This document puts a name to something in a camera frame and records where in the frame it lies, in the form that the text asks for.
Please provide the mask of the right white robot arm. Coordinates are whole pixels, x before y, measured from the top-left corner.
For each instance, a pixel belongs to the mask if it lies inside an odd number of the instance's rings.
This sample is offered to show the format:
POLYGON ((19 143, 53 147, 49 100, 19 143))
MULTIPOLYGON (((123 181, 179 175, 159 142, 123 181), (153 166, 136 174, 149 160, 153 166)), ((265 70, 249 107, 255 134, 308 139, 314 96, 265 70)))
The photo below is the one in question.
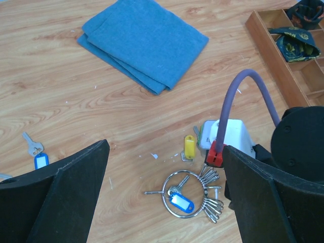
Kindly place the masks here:
POLYGON ((323 184, 323 107, 287 109, 272 134, 270 151, 260 144, 253 149, 256 160, 323 184))

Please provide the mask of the folded blue cloth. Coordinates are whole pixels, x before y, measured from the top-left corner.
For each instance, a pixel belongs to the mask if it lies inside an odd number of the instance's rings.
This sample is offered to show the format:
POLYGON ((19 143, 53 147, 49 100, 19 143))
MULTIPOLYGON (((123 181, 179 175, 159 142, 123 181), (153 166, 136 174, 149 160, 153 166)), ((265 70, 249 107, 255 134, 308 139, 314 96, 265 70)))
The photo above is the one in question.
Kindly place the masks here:
POLYGON ((209 41, 156 1, 116 1, 82 30, 80 46, 155 95, 173 89, 209 41))

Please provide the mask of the wooden compartment tray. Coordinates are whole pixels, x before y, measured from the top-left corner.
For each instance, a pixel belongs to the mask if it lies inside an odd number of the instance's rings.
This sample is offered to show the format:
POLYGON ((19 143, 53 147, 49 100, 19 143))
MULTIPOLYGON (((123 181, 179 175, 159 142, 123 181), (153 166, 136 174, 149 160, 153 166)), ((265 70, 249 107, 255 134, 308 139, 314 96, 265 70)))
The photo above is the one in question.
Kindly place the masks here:
POLYGON ((253 11, 246 27, 289 107, 323 105, 323 22, 297 28, 284 9, 253 11))

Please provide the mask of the yellow key tag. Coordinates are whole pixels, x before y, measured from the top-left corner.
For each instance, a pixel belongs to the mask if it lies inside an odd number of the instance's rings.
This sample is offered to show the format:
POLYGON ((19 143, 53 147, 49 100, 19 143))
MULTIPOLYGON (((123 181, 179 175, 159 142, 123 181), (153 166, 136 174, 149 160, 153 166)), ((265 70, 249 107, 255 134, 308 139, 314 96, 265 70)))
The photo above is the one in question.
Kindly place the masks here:
POLYGON ((184 157, 186 160, 195 159, 195 137, 192 135, 187 135, 184 138, 184 157))

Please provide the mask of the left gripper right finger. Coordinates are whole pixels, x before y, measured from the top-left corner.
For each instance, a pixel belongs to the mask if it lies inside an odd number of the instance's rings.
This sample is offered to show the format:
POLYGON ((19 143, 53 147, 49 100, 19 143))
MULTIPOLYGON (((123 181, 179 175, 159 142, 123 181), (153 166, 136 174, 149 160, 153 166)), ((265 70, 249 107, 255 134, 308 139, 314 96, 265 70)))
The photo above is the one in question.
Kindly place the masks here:
POLYGON ((323 185, 232 146, 223 166, 243 242, 323 242, 323 185))

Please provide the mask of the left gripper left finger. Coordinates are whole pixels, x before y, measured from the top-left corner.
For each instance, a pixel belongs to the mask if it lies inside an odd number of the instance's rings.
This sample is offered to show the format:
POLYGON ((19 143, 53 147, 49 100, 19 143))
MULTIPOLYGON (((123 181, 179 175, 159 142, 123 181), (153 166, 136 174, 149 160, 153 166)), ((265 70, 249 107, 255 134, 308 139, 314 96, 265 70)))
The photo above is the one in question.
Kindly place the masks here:
POLYGON ((108 162, 100 140, 1 182, 1 242, 86 242, 108 162))

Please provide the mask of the green key tag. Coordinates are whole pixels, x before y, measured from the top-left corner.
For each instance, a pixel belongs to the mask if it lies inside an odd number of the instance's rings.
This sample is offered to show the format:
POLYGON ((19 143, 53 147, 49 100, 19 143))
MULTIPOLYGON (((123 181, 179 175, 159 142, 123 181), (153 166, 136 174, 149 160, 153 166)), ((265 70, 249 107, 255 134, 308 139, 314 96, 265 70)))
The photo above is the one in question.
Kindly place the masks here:
POLYGON ((211 147, 210 142, 210 132, 212 125, 215 123, 215 120, 207 120, 203 123, 199 129, 197 126, 193 127, 193 130, 197 136, 197 145, 200 150, 209 150, 211 147))

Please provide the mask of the silver metal keyring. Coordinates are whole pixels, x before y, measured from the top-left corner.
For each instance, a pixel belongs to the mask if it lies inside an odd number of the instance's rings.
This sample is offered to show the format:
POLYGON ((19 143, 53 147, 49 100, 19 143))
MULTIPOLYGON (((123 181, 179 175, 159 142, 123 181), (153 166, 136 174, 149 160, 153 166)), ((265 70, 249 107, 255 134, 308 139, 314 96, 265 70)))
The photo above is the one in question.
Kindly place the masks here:
POLYGON ((144 195, 159 195, 166 210, 176 218, 190 219, 200 213, 214 224, 222 214, 224 203, 218 199, 217 193, 212 195, 212 190, 218 191, 222 187, 215 185, 220 179, 219 173, 210 167, 203 167, 199 173, 190 170, 178 170, 167 176, 161 189, 145 191, 144 195), (183 195, 194 203, 194 211, 185 213, 170 203, 170 196, 174 192, 183 195))

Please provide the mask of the light blue key tag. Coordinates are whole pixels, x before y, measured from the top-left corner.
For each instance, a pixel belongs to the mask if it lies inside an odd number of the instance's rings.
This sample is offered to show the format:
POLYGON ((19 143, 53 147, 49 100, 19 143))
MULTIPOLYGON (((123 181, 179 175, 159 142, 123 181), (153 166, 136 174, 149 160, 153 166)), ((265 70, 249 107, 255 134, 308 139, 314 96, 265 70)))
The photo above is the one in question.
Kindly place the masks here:
POLYGON ((49 158, 46 153, 39 153, 34 157, 34 166, 38 170, 49 165, 49 158))

